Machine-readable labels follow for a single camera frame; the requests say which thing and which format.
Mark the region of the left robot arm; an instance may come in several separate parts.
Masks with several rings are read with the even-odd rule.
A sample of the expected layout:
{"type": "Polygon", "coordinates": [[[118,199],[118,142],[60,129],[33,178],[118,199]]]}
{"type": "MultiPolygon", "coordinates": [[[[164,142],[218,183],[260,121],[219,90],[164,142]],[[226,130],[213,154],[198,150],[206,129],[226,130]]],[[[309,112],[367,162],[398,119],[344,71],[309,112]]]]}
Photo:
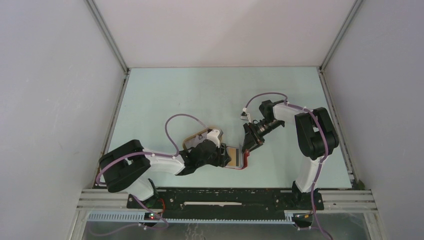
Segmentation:
{"type": "Polygon", "coordinates": [[[217,146],[211,140],[204,140],[174,156],[148,151],[139,140],[133,139],[98,160],[100,171],[96,182],[106,185],[110,193],[127,192],[145,208],[153,208],[158,194],[153,181],[143,176],[146,172],[185,176],[205,165],[224,168],[231,160],[226,144],[217,146]]]}

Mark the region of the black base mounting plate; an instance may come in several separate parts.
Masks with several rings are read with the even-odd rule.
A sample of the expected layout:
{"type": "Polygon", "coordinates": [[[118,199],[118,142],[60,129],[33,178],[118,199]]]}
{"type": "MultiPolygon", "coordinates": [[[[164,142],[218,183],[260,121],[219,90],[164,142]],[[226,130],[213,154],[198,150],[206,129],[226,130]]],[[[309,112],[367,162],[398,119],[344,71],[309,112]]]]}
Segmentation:
{"type": "Polygon", "coordinates": [[[324,200],[317,190],[310,196],[290,188],[160,187],[147,207],[164,210],[167,220],[282,221],[290,211],[322,211],[324,200]]]}

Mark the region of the aluminium frame rail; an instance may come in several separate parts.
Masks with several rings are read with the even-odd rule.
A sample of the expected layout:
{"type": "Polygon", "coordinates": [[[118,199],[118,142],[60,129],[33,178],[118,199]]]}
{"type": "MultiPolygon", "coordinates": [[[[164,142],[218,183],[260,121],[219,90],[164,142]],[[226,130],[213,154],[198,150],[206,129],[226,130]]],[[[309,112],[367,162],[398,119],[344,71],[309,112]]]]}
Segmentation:
{"type": "Polygon", "coordinates": [[[372,240],[387,238],[370,190],[323,189],[316,210],[296,208],[284,188],[161,188],[159,194],[159,202],[146,210],[127,193],[84,189],[68,239],[81,240],[89,221],[294,225],[305,220],[322,223],[323,214],[360,214],[372,240]]]}

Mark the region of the gold card with stripe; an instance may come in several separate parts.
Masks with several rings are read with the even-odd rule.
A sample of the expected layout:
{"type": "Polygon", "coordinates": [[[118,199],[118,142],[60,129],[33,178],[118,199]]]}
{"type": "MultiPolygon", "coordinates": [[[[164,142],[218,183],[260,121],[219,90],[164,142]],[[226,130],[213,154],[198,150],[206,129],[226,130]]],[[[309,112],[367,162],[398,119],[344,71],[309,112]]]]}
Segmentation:
{"type": "Polygon", "coordinates": [[[238,167],[240,164],[240,149],[238,147],[228,147],[228,154],[230,156],[230,162],[227,164],[228,167],[238,167]]]}

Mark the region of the red leather card holder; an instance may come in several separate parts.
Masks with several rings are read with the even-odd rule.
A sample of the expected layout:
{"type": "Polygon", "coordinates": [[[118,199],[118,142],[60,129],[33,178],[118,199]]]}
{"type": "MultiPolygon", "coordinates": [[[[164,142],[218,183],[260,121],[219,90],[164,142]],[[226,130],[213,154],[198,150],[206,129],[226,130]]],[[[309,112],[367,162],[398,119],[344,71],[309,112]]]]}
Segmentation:
{"type": "MultiPolygon", "coordinates": [[[[234,146],[227,146],[226,147],[227,153],[228,153],[228,147],[234,147],[234,146]]],[[[228,163],[231,161],[231,158],[230,158],[230,161],[225,165],[225,168],[235,169],[235,170],[243,170],[243,169],[247,168],[248,167],[248,157],[250,156],[250,152],[249,151],[243,152],[240,146],[234,147],[234,148],[239,148],[239,166],[237,166],[237,167],[227,166],[228,163]]]]}

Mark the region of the beige oval plastic tray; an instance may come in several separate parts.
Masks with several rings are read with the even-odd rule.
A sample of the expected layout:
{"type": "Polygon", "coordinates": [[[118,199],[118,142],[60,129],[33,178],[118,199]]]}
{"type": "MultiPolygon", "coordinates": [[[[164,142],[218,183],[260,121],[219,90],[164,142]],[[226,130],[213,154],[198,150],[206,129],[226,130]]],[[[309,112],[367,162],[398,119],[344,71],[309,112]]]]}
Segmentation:
{"type": "Polygon", "coordinates": [[[188,138],[186,138],[183,143],[182,143],[182,147],[184,150],[188,150],[190,148],[194,148],[196,147],[198,144],[204,142],[207,140],[207,133],[208,133],[208,129],[218,129],[215,127],[208,127],[194,135],[189,136],[188,138]]]}

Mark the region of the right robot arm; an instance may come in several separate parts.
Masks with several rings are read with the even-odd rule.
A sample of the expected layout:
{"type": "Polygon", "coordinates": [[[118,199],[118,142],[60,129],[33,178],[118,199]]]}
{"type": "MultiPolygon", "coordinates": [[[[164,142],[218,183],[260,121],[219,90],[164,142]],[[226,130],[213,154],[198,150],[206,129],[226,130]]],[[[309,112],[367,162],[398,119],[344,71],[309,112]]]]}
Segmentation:
{"type": "Polygon", "coordinates": [[[339,146],[339,137],[326,108],[310,110],[281,101],[263,101],[259,106],[263,118],[253,121],[245,106],[240,118],[243,125],[244,140],[241,152],[244,158],[265,143],[265,135],[286,124],[294,124],[297,143],[304,156],[300,172],[293,183],[291,204],[304,209],[311,202],[309,193],[314,191],[323,164],[333,150],[339,146]]]}

